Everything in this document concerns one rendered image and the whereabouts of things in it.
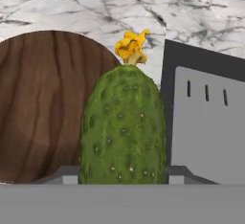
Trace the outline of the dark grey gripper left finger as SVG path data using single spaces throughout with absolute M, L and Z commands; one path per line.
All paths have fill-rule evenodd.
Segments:
M 38 185 L 77 185 L 79 166 L 62 166 L 53 175 L 35 181 Z

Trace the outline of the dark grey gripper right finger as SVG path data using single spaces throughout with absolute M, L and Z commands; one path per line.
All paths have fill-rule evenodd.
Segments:
M 183 176 L 186 185 L 216 185 L 212 180 L 193 174 L 186 166 L 166 166 L 166 174 L 168 177 Z

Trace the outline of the green cucumber with yellow flower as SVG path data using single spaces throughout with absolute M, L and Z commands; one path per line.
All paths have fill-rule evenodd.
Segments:
M 115 44 L 123 64 L 99 78 L 81 124 L 81 184 L 163 184 L 166 121 L 160 91 L 139 66 L 148 29 L 126 31 Z

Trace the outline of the grey metal sink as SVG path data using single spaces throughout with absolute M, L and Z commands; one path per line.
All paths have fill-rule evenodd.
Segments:
M 245 185 L 245 59 L 167 40 L 161 95 L 167 166 Z M 185 184 L 183 176 L 167 181 Z

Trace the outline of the brown wooden bowl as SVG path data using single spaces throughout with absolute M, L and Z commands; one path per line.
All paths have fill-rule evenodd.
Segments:
M 82 34 L 36 31 L 0 43 L 0 182 L 27 184 L 76 166 L 84 105 L 120 63 Z

